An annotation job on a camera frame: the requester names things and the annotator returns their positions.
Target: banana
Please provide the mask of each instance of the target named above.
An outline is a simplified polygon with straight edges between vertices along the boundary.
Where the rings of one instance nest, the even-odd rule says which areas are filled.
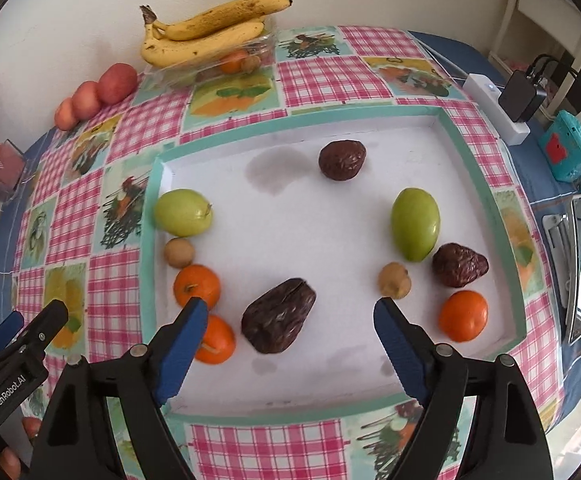
[[[155,19],[155,27],[163,30],[169,40],[196,40],[222,28],[287,9],[290,4],[292,0],[234,0],[173,25]]]
[[[148,6],[139,7],[144,16],[145,37],[141,57],[157,68],[175,64],[211,59],[231,48],[250,41],[264,30],[264,24],[255,20],[238,23],[206,38],[191,41],[173,41],[163,38],[155,28],[155,13]]]

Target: teal box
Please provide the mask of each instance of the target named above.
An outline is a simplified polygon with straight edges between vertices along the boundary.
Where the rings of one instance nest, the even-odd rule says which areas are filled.
[[[539,137],[539,146],[547,158],[555,179],[573,182],[581,176],[581,123],[566,110]]]

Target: wrinkled date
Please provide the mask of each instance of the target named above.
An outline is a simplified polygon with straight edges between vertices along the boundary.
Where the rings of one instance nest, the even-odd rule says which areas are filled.
[[[432,271],[446,286],[461,288],[488,272],[482,254],[459,244],[445,244],[432,257]]]
[[[366,147],[358,140],[335,140],[319,153],[319,169],[332,180],[350,180],[366,160]]]
[[[283,352],[297,338],[316,298],[301,278],[286,280],[248,306],[242,316],[242,334],[257,352]]]

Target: white tray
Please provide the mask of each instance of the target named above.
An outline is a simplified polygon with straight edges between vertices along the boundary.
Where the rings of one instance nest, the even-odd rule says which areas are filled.
[[[404,261],[389,226],[391,206],[405,187],[421,187],[435,197],[441,212],[437,246],[465,244],[490,262],[488,274],[468,286],[488,300],[489,322],[476,339],[454,346],[464,356],[493,358],[525,337],[519,279],[493,197],[459,131],[447,116],[440,119],[442,111],[432,110],[432,116],[288,129],[299,122],[286,118],[189,142],[159,157],[142,229],[144,339],[180,311],[172,294],[177,270],[161,256],[171,237],[154,229],[151,215],[158,195],[180,187],[199,191],[213,204],[211,229],[190,240],[196,262],[215,270],[222,282],[213,313],[237,336],[237,350],[224,364],[193,362],[171,410],[203,420],[280,412],[300,420],[307,410],[315,418],[325,408],[350,412],[372,400],[389,404],[402,389],[375,334],[372,312],[380,297],[379,270]],[[360,140],[367,149],[361,172],[348,182],[327,179],[317,164],[321,148],[336,139]],[[448,339],[437,316],[454,290],[433,278],[432,254],[420,264],[406,264],[413,289],[398,304],[411,322],[442,342]],[[258,354],[240,333],[242,314],[292,277],[304,278],[317,301],[285,352]]]

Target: white power strip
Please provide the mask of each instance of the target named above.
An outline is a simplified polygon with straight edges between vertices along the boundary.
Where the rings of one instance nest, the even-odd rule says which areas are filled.
[[[499,90],[495,84],[482,74],[469,74],[464,83],[464,91],[475,101],[493,123],[503,141],[516,146],[528,137],[530,128],[526,123],[513,123],[499,106]]]

